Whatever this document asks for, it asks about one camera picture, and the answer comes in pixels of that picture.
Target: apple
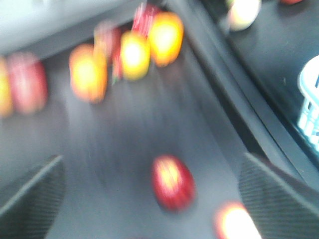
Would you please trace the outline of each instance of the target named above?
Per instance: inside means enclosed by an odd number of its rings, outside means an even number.
[[[0,57],[0,118],[8,117],[12,113],[13,104],[6,60]]]
[[[153,19],[159,12],[160,9],[158,7],[149,3],[141,3],[135,12],[132,31],[147,37],[153,24]]]
[[[113,66],[112,66],[112,84],[121,80],[123,77],[122,60],[121,60],[121,48],[117,48],[113,54]]]
[[[114,51],[120,47],[122,31],[110,21],[100,22],[94,29],[94,47],[102,49],[108,64],[112,63]]]
[[[31,52],[8,57],[13,104],[23,114],[42,109],[47,101],[47,83],[42,63]]]
[[[196,185],[191,172],[172,155],[155,159],[152,183],[158,202],[170,211],[184,210],[195,199]]]
[[[261,8],[261,0],[235,0],[227,14],[232,31],[248,28],[256,19]]]
[[[261,239],[253,220],[240,202],[228,202],[216,213],[214,227],[218,239]]]
[[[293,5],[301,1],[302,0],[280,0],[281,3],[287,4],[287,5]]]

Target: white basket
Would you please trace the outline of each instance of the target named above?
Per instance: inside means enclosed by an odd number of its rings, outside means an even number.
[[[299,75],[299,89],[305,97],[298,126],[319,151],[319,56],[311,59]]]

